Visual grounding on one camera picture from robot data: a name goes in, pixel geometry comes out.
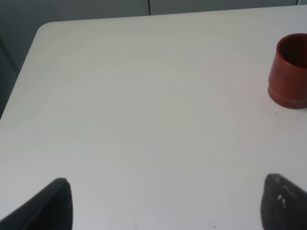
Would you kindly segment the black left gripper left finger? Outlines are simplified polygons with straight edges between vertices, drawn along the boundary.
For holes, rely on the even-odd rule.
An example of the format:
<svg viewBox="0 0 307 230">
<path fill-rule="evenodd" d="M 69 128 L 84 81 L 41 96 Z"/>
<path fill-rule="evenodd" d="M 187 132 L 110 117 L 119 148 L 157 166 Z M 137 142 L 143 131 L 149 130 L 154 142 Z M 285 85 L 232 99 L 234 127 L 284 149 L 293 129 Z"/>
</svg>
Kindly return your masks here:
<svg viewBox="0 0 307 230">
<path fill-rule="evenodd" d="M 73 201 L 67 179 L 57 178 L 0 221 L 2 230 L 71 230 Z"/>
</svg>

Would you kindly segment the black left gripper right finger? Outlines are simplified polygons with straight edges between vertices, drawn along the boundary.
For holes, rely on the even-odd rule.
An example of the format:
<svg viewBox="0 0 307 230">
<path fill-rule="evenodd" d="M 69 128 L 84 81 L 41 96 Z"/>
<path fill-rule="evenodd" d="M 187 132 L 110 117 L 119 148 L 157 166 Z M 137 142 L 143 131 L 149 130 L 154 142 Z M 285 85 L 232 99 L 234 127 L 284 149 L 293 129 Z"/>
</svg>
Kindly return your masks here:
<svg viewBox="0 0 307 230">
<path fill-rule="evenodd" d="M 264 181 L 260 216 L 265 230 L 305 230 L 307 192 L 277 173 Z"/>
</svg>

